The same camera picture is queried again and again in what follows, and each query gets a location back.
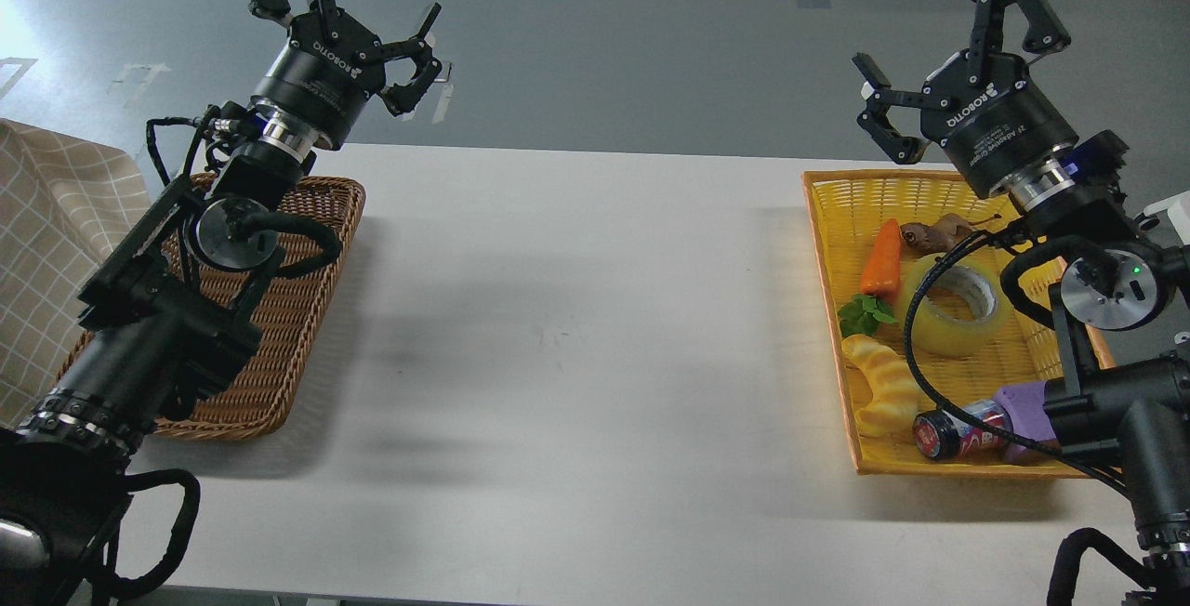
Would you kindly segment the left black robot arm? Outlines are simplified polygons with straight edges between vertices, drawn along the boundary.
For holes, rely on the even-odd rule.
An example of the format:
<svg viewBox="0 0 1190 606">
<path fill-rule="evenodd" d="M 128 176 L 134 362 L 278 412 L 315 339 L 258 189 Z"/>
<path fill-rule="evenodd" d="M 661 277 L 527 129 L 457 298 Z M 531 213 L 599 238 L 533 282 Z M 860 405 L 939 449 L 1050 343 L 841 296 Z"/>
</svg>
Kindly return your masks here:
<svg viewBox="0 0 1190 606">
<path fill-rule="evenodd" d="M 252 317 L 273 281 L 328 268 L 344 244 L 284 196 L 336 152 L 372 99 L 392 115 L 441 77 L 430 5 L 416 33 L 384 43 L 336 0 L 251 0 L 286 43 L 248 105 L 146 123 L 192 127 L 181 169 L 79 293 L 92 342 L 17 427 L 4 431 L 4 602 L 64 605 L 82 582 L 136 599 L 190 546 L 201 486 L 181 468 L 127 468 L 159 418 L 190 418 L 259 349 Z"/>
</svg>

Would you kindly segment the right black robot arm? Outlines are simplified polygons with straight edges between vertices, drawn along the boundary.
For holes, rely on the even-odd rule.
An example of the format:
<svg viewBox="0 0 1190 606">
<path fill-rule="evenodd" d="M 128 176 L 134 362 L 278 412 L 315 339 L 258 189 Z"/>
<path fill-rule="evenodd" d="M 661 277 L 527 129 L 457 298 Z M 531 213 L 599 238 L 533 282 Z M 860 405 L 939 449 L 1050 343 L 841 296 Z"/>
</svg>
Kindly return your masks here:
<svg viewBox="0 0 1190 606">
<path fill-rule="evenodd" d="M 1117 171 L 1127 146 L 1104 131 L 1079 140 L 1031 79 L 1023 55 L 1006 52 L 1003 17 L 1025 13 L 1023 51 L 1057 54 L 1071 38 L 1047 0 L 971 0 L 967 46 L 931 73 L 919 92 L 892 89 L 868 54 L 853 63 L 866 79 L 858 121 L 900 165 L 934 143 L 977 198 L 1007 196 L 1019 217 L 1008 229 L 973 231 L 927 271 L 906 310 L 906 364 L 942 411 L 973 427 L 985 423 L 939 393 L 917 367 L 912 335 L 931 285 L 979 246 L 1012 254 L 1000 288 L 1016 312 L 1056 333 L 1060 377 L 1045 387 L 1044 412 L 1058 448 L 1016 435 L 1036 450 L 1096 479 L 1130 501 L 1144 560 L 1086 527 L 1059 546 L 1046 601 L 1070 605 L 1083 554 L 1092 549 L 1136 585 L 1126 605 L 1185 605 L 1186 339 L 1153 360 L 1104 368 L 1092 330 L 1142 327 L 1186 296 L 1186 245 L 1157 246 L 1147 215 L 1125 213 Z"/>
</svg>

